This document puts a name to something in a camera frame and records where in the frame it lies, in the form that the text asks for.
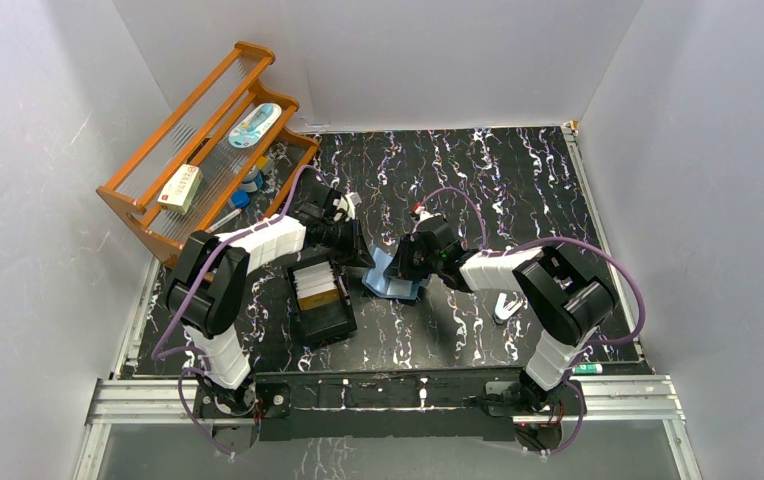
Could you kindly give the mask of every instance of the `white wall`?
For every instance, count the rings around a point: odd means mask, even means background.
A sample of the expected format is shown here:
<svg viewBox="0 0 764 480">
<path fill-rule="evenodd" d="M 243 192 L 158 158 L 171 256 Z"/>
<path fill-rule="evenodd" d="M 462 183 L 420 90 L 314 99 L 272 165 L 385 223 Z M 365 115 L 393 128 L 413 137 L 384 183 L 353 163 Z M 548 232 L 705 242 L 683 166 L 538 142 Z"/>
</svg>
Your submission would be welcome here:
<svg viewBox="0 0 764 480">
<path fill-rule="evenodd" d="M 580 131 L 704 475 L 764 478 L 764 2 L 646 1 Z"/>
<path fill-rule="evenodd" d="M 0 1 L 0 479 L 72 475 L 149 258 L 94 189 L 168 113 L 110 1 Z"/>
<path fill-rule="evenodd" d="M 171 106 L 243 39 L 275 51 L 303 130 L 578 119 L 641 3 L 114 1 Z"/>
</svg>

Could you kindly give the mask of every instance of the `black marble-patterned mat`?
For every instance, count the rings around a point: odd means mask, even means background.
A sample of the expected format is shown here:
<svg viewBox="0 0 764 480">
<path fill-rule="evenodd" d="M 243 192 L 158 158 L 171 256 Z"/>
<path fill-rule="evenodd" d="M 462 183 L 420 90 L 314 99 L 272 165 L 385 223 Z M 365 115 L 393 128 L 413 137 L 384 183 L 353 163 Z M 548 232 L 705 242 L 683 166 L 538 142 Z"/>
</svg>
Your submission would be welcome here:
<svg viewBox="0 0 764 480">
<path fill-rule="evenodd" d="M 399 236 L 414 225 L 408 209 L 440 186 L 458 187 L 477 203 L 492 249 L 553 235 L 599 244 L 558 127 L 348 133 L 319 139 L 320 169 L 341 191 L 358 192 L 368 243 L 391 254 Z M 267 199 L 290 173 L 292 156 L 284 147 L 269 154 L 279 158 L 279 173 L 271 176 L 263 194 L 231 229 L 260 218 Z M 443 212 L 470 245 L 481 241 L 479 223 L 464 200 L 442 193 L 428 208 Z M 598 264 L 605 271 L 605 264 Z M 361 286 L 361 272 L 355 270 L 350 278 L 358 331 L 314 351 L 292 332 L 282 268 L 271 265 L 251 275 L 246 308 L 235 325 L 254 368 L 264 372 L 524 365 L 538 341 L 541 328 L 528 309 L 521 309 L 506 325 L 493 323 L 496 293 L 451 292 L 433 278 L 423 300 L 410 306 L 369 296 Z M 190 362 L 184 355 L 160 365 L 149 359 L 168 321 L 168 312 L 156 306 L 138 366 L 130 373 L 175 375 Z M 623 314 L 617 312 L 606 320 L 601 336 L 627 333 Z M 168 348 L 183 343 L 177 332 Z M 589 361 L 638 359 L 632 345 L 598 347 L 588 354 Z"/>
</svg>

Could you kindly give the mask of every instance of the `blue object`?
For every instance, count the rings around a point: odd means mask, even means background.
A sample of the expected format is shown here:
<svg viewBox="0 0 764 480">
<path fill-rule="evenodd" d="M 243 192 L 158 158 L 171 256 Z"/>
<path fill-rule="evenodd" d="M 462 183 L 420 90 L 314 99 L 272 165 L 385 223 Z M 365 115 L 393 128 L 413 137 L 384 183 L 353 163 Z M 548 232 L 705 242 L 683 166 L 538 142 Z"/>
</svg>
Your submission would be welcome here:
<svg viewBox="0 0 764 480">
<path fill-rule="evenodd" d="M 377 297 L 414 300 L 417 298 L 417 292 L 420 290 L 420 287 L 425 287 L 429 284 L 428 279 L 412 282 L 385 275 L 385 269 L 388 268 L 394 257 L 388 255 L 376 245 L 370 245 L 370 256 L 373 257 L 376 266 L 365 270 L 364 275 L 361 277 L 361 283 Z"/>
<path fill-rule="evenodd" d="M 255 176 L 255 178 L 252 179 L 253 183 L 255 183 L 255 186 L 258 188 L 261 188 L 262 185 L 264 185 L 264 179 L 261 178 L 261 174 Z"/>
<path fill-rule="evenodd" d="M 244 208 L 249 205 L 249 195 L 243 190 L 238 190 L 229 197 L 229 206 L 232 208 Z"/>
<path fill-rule="evenodd" d="M 236 148 L 255 145 L 282 115 L 282 107 L 275 103 L 262 103 L 229 132 L 229 143 Z"/>
</svg>

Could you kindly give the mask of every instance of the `orange wooden rack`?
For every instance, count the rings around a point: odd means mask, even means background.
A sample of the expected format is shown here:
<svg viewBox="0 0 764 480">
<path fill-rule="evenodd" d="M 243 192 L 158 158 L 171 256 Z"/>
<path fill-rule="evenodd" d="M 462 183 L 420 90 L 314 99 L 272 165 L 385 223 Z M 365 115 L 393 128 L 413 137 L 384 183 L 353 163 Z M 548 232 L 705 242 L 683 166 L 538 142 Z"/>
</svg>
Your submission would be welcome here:
<svg viewBox="0 0 764 480">
<path fill-rule="evenodd" d="M 235 49 L 105 184 L 96 189 L 105 203 L 141 242 L 167 266 L 173 266 L 188 236 L 211 225 L 243 178 L 270 145 L 283 141 L 300 153 L 288 181 L 265 216 L 285 200 L 297 169 L 317 153 L 316 140 L 286 128 L 299 104 L 266 89 L 259 79 L 273 63 L 273 52 L 246 42 Z M 272 102 L 282 115 L 253 147 L 237 149 L 227 142 L 229 131 L 256 106 Z M 156 197 L 184 163 L 199 166 L 203 180 L 187 214 L 164 210 Z"/>
</svg>

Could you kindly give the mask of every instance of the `white box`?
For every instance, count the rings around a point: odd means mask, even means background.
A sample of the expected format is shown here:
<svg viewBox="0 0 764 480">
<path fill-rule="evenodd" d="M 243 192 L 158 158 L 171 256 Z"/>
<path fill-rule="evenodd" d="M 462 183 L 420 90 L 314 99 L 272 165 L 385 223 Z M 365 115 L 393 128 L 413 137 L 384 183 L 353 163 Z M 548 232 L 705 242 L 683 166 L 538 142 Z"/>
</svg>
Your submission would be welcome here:
<svg viewBox="0 0 764 480">
<path fill-rule="evenodd" d="M 202 172 L 199 167 L 182 165 L 161 189 L 158 204 L 171 212 L 182 215 L 188 213 L 201 180 Z"/>
</svg>

